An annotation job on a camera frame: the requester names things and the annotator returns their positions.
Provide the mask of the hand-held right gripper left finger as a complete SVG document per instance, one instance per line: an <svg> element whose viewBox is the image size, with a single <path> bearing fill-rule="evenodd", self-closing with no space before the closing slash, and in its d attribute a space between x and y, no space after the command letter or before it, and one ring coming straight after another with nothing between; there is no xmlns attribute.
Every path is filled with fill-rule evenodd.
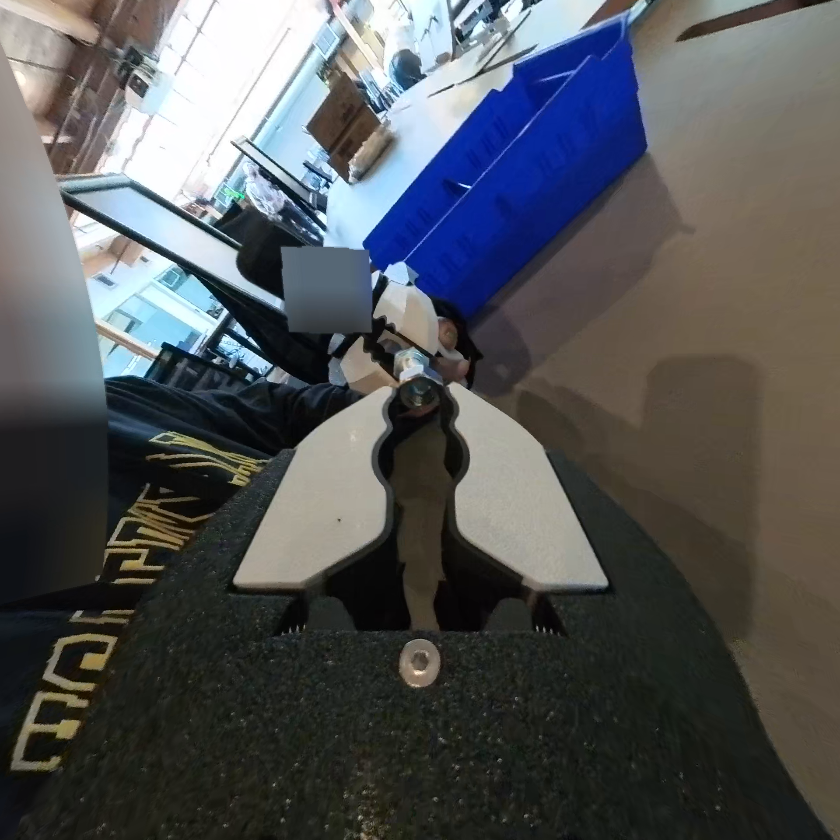
<svg viewBox="0 0 840 840"><path fill-rule="evenodd" d="M391 453L396 390L385 386L318 425L295 448L234 575L249 594L337 599L361 631L403 629Z"/></svg>

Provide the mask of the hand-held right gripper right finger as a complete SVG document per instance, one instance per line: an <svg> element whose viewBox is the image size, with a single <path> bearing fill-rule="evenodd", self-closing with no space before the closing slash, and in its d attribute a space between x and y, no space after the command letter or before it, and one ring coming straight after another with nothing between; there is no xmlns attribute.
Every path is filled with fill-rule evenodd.
<svg viewBox="0 0 840 840"><path fill-rule="evenodd" d="M452 384L440 408L452 480L442 535L442 627L531 631L552 595L610 587L547 450L494 405Z"/></svg>

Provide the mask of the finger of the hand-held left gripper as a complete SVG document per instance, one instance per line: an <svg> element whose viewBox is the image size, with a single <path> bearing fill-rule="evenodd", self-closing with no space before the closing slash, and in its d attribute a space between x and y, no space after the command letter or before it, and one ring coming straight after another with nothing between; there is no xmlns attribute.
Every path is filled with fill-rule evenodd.
<svg viewBox="0 0 840 840"><path fill-rule="evenodd" d="M392 368L383 366L366 348L366 334L335 333L329 342L328 377L331 385L348 389L396 388Z"/></svg>
<svg viewBox="0 0 840 840"><path fill-rule="evenodd" d="M439 349L438 315L430 298L413 285L385 281L375 304L375 320L384 320L384 340L436 356Z"/></svg>

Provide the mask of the silver hex bolt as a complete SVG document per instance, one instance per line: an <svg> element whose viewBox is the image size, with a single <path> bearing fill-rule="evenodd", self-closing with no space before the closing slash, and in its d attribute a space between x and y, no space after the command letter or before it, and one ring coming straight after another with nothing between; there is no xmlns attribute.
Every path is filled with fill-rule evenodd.
<svg viewBox="0 0 840 840"><path fill-rule="evenodd" d="M438 408L442 380L427 365L412 366L400 373L397 394L400 403L413 416L424 416Z"/></svg>

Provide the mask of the blue plastic bin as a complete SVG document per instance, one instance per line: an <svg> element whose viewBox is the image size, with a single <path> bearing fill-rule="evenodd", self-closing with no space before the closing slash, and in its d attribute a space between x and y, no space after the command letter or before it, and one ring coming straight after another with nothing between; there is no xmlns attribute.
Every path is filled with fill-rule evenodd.
<svg viewBox="0 0 840 840"><path fill-rule="evenodd" d="M630 10L516 62L363 247L474 316L648 147Z"/></svg>

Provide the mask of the person's left hand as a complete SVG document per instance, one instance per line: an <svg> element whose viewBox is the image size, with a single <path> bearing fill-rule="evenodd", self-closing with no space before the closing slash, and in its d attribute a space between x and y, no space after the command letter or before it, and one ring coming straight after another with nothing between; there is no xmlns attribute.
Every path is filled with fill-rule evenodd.
<svg viewBox="0 0 840 840"><path fill-rule="evenodd" d="M437 353L433 358L433 369L445 384L456 383L471 388L473 360L468 350L460 348L459 328L455 321L444 316L437 317Z"/></svg>

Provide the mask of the brown cardboard box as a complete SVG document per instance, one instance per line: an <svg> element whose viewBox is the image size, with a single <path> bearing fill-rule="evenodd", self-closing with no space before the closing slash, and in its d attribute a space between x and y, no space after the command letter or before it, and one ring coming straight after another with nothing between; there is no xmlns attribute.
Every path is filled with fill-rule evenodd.
<svg viewBox="0 0 840 840"><path fill-rule="evenodd" d="M366 105L356 109L342 123L338 136L327 148L329 164L342 181L350 183L353 158L381 126L378 115Z"/></svg>
<svg viewBox="0 0 840 840"><path fill-rule="evenodd" d="M332 79L327 97L307 123L307 131L324 150L331 148L356 115L369 108L355 80L340 72Z"/></svg>

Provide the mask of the clear plastic bag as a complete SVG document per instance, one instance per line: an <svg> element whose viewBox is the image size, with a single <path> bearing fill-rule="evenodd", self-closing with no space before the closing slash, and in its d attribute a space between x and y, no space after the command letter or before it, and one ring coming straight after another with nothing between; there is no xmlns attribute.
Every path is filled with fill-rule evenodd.
<svg viewBox="0 0 840 840"><path fill-rule="evenodd" d="M243 163L245 174L245 194L253 206L272 221L277 221L287 204L285 194L267 179L257 164L252 161Z"/></svg>

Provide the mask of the person's navy sweatshirt torso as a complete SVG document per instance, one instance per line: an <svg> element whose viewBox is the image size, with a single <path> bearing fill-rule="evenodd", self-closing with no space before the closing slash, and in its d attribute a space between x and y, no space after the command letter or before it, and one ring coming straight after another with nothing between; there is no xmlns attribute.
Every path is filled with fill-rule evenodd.
<svg viewBox="0 0 840 840"><path fill-rule="evenodd" d="M147 592L269 462L362 394L258 381L188 392L107 379L108 519L91 582L2 604L2 785L56 771Z"/></svg>

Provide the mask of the grey table with black frame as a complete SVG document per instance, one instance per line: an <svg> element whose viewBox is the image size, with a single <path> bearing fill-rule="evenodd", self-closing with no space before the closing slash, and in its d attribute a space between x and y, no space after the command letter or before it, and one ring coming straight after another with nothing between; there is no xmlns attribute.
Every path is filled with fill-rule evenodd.
<svg viewBox="0 0 840 840"><path fill-rule="evenodd" d="M167 258L209 287L216 299L251 302L284 313L275 294L247 280L237 266L240 243L126 175L58 175L64 203Z"/></svg>

